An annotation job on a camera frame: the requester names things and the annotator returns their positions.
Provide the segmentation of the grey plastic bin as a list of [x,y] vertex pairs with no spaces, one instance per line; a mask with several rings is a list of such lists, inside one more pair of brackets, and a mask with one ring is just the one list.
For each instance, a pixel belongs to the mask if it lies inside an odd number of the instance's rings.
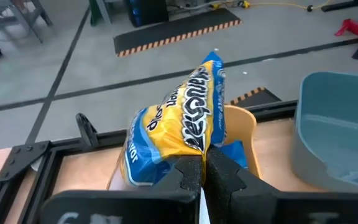
[[291,168],[315,187],[358,192],[358,75],[316,72],[304,77]]

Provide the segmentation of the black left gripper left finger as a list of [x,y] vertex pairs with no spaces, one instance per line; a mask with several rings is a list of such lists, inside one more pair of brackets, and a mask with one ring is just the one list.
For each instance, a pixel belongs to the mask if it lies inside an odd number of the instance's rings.
[[184,156],[157,184],[137,190],[67,190],[48,199],[40,224],[198,224],[201,157]]

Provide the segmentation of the black table frame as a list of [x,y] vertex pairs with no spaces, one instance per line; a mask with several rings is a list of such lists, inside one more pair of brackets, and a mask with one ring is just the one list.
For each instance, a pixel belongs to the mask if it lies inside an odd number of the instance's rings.
[[[261,179],[284,191],[303,189],[304,183],[290,168],[292,118],[297,102],[244,103],[257,120],[254,160]],[[91,172],[96,177],[95,184],[100,184],[104,180],[101,169],[113,168],[125,136],[126,130],[99,133],[98,146],[91,149],[82,138],[0,149],[0,224],[27,223],[28,194],[47,175],[52,176],[47,186],[56,191],[66,187],[65,172],[76,170],[81,174]]]

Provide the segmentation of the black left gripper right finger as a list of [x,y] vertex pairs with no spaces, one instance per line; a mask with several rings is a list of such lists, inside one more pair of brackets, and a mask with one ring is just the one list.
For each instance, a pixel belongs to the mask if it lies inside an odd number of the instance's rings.
[[358,193],[283,192],[216,147],[204,192],[211,224],[358,224]]

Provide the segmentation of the black striped floor mat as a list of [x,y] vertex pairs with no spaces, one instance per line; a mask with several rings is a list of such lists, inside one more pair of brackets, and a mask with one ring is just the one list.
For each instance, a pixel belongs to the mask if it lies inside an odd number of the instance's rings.
[[239,24],[239,17],[221,8],[118,35],[114,48],[117,57],[126,57]]
[[227,105],[247,108],[250,106],[264,105],[281,101],[279,97],[274,95],[266,87],[257,87],[243,95],[240,95],[229,101]]

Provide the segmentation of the blue Maruchan ramen packet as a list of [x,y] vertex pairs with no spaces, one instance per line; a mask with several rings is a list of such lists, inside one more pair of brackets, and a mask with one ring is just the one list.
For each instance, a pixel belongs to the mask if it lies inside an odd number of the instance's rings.
[[248,168],[248,162],[242,141],[234,141],[233,143],[224,145],[219,150],[228,158],[239,164],[242,168]]
[[225,77],[223,60],[212,51],[160,104],[134,116],[118,163],[127,185],[154,185],[179,157],[204,159],[210,146],[223,145]]

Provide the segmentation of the black computer tower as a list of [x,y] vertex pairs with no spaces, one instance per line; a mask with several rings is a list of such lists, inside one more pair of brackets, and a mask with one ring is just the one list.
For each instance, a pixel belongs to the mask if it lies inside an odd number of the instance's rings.
[[166,0],[123,0],[134,27],[169,21]]

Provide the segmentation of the yellow plastic bin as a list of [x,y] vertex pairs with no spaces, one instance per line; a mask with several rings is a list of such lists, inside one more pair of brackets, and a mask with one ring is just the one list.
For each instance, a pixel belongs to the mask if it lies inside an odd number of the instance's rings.
[[[257,127],[257,121],[254,115],[244,108],[233,105],[224,106],[224,115],[226,122],[227,138],[225,144],[231,144],[235,140],[242,141],[243,151],[247,159],[247,168],[256,177],[261,178],[262,174],[257,163],[256,152],[253,148],[253,133]],[[121,175],[120,166],[124,157],[123,146],[118,156],[116,167],[110,181],[107,184],[108,190],[127,190],[131,187],[125,183]]]

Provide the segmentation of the grey metal table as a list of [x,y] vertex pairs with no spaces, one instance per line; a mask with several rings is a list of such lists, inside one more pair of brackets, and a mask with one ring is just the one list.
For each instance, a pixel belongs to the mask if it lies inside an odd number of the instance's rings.
[[24,2],[31,2],[35,7],[34,10],[23,13],[14,0],[0,0],[0,10],[9,9],[12,12],[11,16],[0,17],[0,30],[8,26],[21,25],[27,35],[34,34],[42,44],[43,40],[34,29],[37,19],[42,18],[48,26],[52,26],[53,23],[40,0],[24,0]]

